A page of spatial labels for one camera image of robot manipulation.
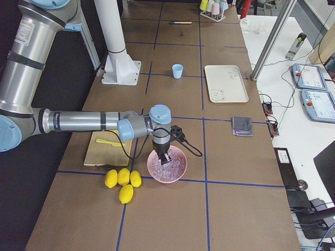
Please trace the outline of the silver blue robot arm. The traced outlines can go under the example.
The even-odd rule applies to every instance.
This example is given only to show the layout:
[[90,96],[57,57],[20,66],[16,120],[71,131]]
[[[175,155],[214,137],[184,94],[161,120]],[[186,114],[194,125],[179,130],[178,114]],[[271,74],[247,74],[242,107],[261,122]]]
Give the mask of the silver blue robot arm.
[[[17,1],[1,1],[1,64],[15,38],[21,13]],[[80,111],[94,78],[92,64],[79,32],[56,34],[32,105],[50,110]],[[67,132],[33,136],[1,153],[1,169],[58,166],[70,138]]]

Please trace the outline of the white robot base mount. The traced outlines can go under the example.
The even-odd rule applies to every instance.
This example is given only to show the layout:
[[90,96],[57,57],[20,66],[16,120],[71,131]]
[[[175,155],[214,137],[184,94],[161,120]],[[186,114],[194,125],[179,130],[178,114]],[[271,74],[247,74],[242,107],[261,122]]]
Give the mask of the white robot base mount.
[[132,60],[126,50],[117,1],[98,0],[94,3],[108,50],[102,83],[135,86],[141,62]]

